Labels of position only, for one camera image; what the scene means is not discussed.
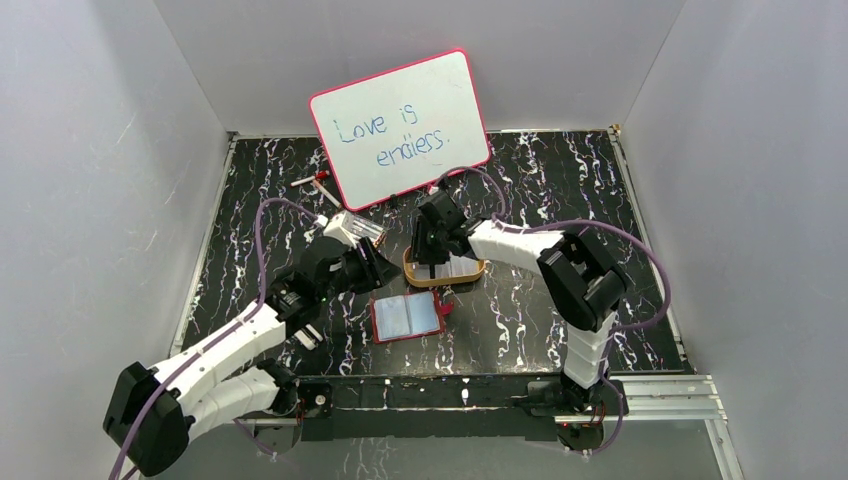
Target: red whiteboard frame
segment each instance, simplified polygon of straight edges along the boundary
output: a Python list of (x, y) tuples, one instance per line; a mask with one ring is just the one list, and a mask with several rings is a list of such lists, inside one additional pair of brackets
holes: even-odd
[[(471, 78), (471, 90), (474, 93), (474, 101), (475, 101), (475, 103), (477, 103), (477, 113), (480, 115), (480, 126), (483, 127), (483, 137), (484, 137), (484, 140), (486, 141), (486, 143), (488, 144), (489, 139), (486, 138), (486, 124), (485, 124), (485, 122), (483, 122), (483, 112), (480, 110), (480, 97), (477, 95), (477, 85), (474, 83), (474, 74), (471, 71), (471, 61), (468, 59), (468, 53), (464, 49), (454, 48), (453, 50), (448, 50), (447, 52), (442, 52), (442, 53), (439, 53), (439, 54), (436, 54), (436, 55), (433, 55), (433, 56), (430, 56), (430, 57), (427, 57), (427, 58), (423, 58), (421, 60), (418, 60), (418, 61), (415, 61), (415, 62), (412, 62), (412, 63), (408, 63), (406, 65), (401, 65), (399, 67), (392, 68), (391, 70), (386, 70), (385, 72), (375, 73), (374, 75), (369, 75), (367, 77), (360, 78), (359, 80), (354, 80), (352, 82), (348, 82), (348, 83), (345, 83), (343, 85), (339, 85), (338, 87), (333, 87), (329, 90), (323, 90), (323, 91), (315, 93), (311, 97), (309, 97), (309, 113), (312, 114), (312, 122), (315, 124), (315, 130), (318, 131), (318, 138), (321, 139), (321, 146), (324, 147), (324, 154), (327, 155), (327, 160), (329, 160), (330, 170), (333, 172), (333, 179), (337, 178), (336, 177), (336, 169), (333, 166), (333, 157), (330, 156), (330, 151), (327, 149), (327, 146), (324, 143), (324, 136), (321, 134), (321, 129), (318, 128), (318, 120), (315, 118), (315, 112), (312, 110), (312, 100), (314, 100), (316, 97), (319, 97), (321, 95), (324, 95), (324, 94), (327, 94), (327, 93), (330, 93), (330, 92), (335, 92), (336, 90), (341, 90), (341, 89), (349, 87), (351, 85), (356, 85), (357, 83), (367, 82), (368, 80), (372, 80), (372, 79), (377, 78), (377, 77), (382, 77), (383, 75), (387, 75), (389, 73), (396, 72), (398, 70), (403, 70), (404, 68), (409, 68), (409, 67), (421, 64), (421, 63), (429, 62), (430, 60), (435, 60), (437, 58), (444, 57), (445, 55), (450, 55), (452, 53), (457, 53), (457, 52), (461, 53), (462, 56), (465, 57), (465, 63), (466, 63), (466, 65), (468, 65), (468, 75)], [(484, 163), (488, 162), (492, 158), (492, 150), (488, 149), (488, 152), (489, 152), (489, 155), (486, 157), (485, 160), (483, 160), (482, 162), (475, 163), (472, 166), (473, 167), (479, 167), (480, 165), (483, 165)], [(415, 187), (412, 187), (412, 188), (408, 188), (408, 189), (406, 189), (402, 192), (396, 193), (395, 195), (401, 196), (401, 195), (403, 195), (405, 193), (409, 193), (413, 190), (418, 190), (421, 187), (428, 186), (428, 185), (432, 184), (433, 180), (431, 180), (429, 182), (424, 182), (421, 185), (418, 185), (418, 186), (415, 186)], [(376, 201), (369, 203), (367, 205), (363, 205), (361, 207), (353, 209), (353, 208), (350, 208), (350, 205), (348, 205), (347, 199), (345, 198), (344, 190), (342, 189), (342, 186), (339, 184), (338, 181), (336, 181), (336, 186), (339, 187), (339, 194), (342, 196), (342, 203), (344, 204), (345, 208), (347, 210), (350, 210), (351, 212), (358, 212), (360, 210), (364, 210), (364, 209), (371, 207), (373, 205), (376, 205), (380, 202), (385, 202), (386, 200), (391, 198), (391, 196), (381, 198), (381, 199), (376, 200)]]

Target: cable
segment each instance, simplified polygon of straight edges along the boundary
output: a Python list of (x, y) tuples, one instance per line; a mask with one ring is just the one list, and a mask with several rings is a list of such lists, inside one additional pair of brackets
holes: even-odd
[(244, 434), (247, 435), (247, 437), (250, 438), (250, 440), (257, 447), (259, 447), (259, 451), (261, 451), (265, 455), (272, 455), (273, 456), (273, 455), (277, 454), (277, 452), (275, 452), (273, 448), (269, 447), (268, 445), (265, 445), (265, 443), (263, 443), (262, 440), (259, 440), (259, 437), (254, 435), (253, 432), (251, 432), (250, 429), (247, 428), (247, 425), (245, 425), (244, 423), (241, 422), (241, 420), (235, 419), (235, 420), (233, 420), (233, 423), (235, 423), (241, 429), (241, 431), (243, 431)]
[(124, 475), (124, 478), (122, 478), (121, 480), (130, 480), (130, 478), (132, 478), (132, 476), (135, 475), (135, 472), (137, 472), (137, 471), (138, 471), (138, 467), (133, 465), (133, 468), (131, 468), (130, 471), (127, 472), (127, 474)]
[[(211, 348), (213, 348), (215, 345), (221, 343), (221, 341), (224, 340), (225, 338), (227, 338), (230, 334), (232, 334), (233, 332), (238, 330), (239, 327), (246, 324), (248, 320), (253, 318), (259, 312), (259, 310), (262, 309), (262, 305), (265, 304), (265, 287), (266, 287), (266, 284), (267, 284), (267, 278), (266, 278), (267, 272), (265, 271), (265, 252), (262, 248), (262, 228), (261, 228), (262, 227), (262, 214), (265, 211), (265, 209), (268, 207), (268, 205), (271, 205), (271, 204), (274, 204), (274, 203), (282, 203), (286, 206), (293, 207), (295, 210), (306, 215), (307, 217), (309, 217), (313, 221), (318, 219), (318, 215), (315, 215), (314, 213), (310, 212), (309, 210), (303, 208), (302, 206), (300, 206), (300, 205), (298, 205), (298, 204), (296, 204), (296, 203), (294, 203), (291, 200), (288, 200), (286, 198), (280, 198), (280, 197), (267, 198), (264, 201), (262, 201), (262, 203), (259, 204), (259, 208), (256, 210), (256, 218), (254, 219), (254, 222), (253, 222), (254, 242), (255, 242), (255, 246), (256, 246), (256, 248), (255, 248), (256, 259), (259, 262), (259, 299), (256, 301), (256, 307), (254, 307), (254, 309), (251, 310), (250, 313), (248, 313), (244, 317), (244, 322), (234, 323), (230, 328), (226, 329), (221, 335), (213, 338), (209, 342), (209, 344), (204, 349), (207, 352)], [(112, 466), (112, 471), (109, 474), (109, 480), (118, 480), (118, 477), (121, 474), (121, 468), (124, 465), (124, 459), (127, 458), (127, 453), (129, 452), (130, 445), (132, 444), (132, 441), (135, 439), (135, 436), (138, 434), (138, 429), (141, 426), (141, 422), (147, 416), (147, 413), (150, 411), (150, 409), (153, 408), (153, 404), (156, 402), (156, 399), (158, 399), (159, 396), (162, 395), (162, 393), (165, 392), (165, 389), (168, 388), (168, 385), (173, 383), (174, 380), (176, 380), (177, 377), (180, 376), (180, 374), (185, 372), (199, 358), (200, 358), (200, 353), (195, 353), (194, 355), (192, 355), (188, 359), (186, 359), (185, 363), (183, 363), (182, 365), (177, 367), (177, 369), (174, 370), (174, 372), (171, 373), (171, 375), (169, 375), (168, 378), (165, 379), (165, 381), (163, 381), (161, 384), (159, 384), (159, 386), (156, 387), (156, 390), (153, 391), (153, 394), (150, 395), (150, 397), (147, 399), (146, 402), (144, 402), (144, 406), (141, 407), (141, 410), (138, 412), (138, 415), (136, 415), (135, 420), (133, 421), (132, 425), (130, 426), (129, 431), (127, 432), (127, 436), (124, 438), (124, 443), (121, 444), (121, 451), (118, 453), (118, 458), (115, 459), (115, 464)]]

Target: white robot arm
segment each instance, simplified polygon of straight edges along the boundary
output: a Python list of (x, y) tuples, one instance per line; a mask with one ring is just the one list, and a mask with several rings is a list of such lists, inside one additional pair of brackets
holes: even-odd
[[(285, 414), (293, 409), (296, 379), (273, 361), (224, 380), (289, 337), (314, 348), (323, 338), (309, 322), (326, 298), (345, 291), (366, 293), (400, 274), (370, 239), (344, 238), (316, 238), (298, 263), (271, 283), (258, 309), (252, 302), (186, 351), (150, 368), (136, 362), (120, 373), (103, 429), (118, 445), (131, 437), (127, 454), (144, 475), (168, 468), (191, 440), (221, 423), (258, 410)], [(255, 313), (249, 317), (248, 312)], [(157, 390), (163, 393), (151, 400)], [(131, 435), (142, 406), (151, 401), (152, 408)]]

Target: small whiteboard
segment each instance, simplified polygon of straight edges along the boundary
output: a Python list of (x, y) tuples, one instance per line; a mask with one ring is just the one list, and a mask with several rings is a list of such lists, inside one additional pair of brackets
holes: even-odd
[(349, 210), (490, 156), (462, 50), (317, 93), (309, 108)]

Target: black marble surface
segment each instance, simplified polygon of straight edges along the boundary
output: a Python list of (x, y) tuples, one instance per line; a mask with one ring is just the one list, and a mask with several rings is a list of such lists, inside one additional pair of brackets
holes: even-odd
[[(510, 223), (535, 226), (554, 220), (592, 218), (639, 236), (630, 201), (605, 131), (501, 133), (489, 135), (492, 159), (485, 165), (504, 188)], [(258, 292), (253, 255), (253, 218), (260, 201), (284, 196), (326, 215), (333, 205), (311, 186), (291, 188), (296, 179), (327, 168), (317, 138), (239, 140), (200, 282), (190, 310), (183, 347), (233, 318)], [(337, 193), (332, 181), (325, 185)], [(497, 196), (482, 180), (460, 175), (450, 181), (454, 200), (467, 214), (493, 212)], [(381, 252), (401, 263), (409, 245), (419, 190), (359, 215), (384, 225), (389, 235)], [(264, 216), (263, 238), (269, 281), (297, 258), (318, 232), (296, 212), (275, 208)], [(621, 321), (647, 319), (660, 305), (648, 261), (629, 244), (602, 235), (635, 288), (628, 293)], [(415, 291), (401, 277), (378, 290), (378, 298)], [(441, 288), (455, 303), (446, 332), (377, 345), (373, 341), (368, 296), (330, 299), (313, 322), (327, 341), (307, 351), (297, 341), (267, 351), (300, 375), (428, 375), (544, 372), (559, 369), (565, 352), (565, 322), (553, 309), (540, 278), (505, 264), (490, 263), (478, 282)], [(683, 369), (667, 321), (649, 331), (618, 333), (611, 353), (614, 371)]]

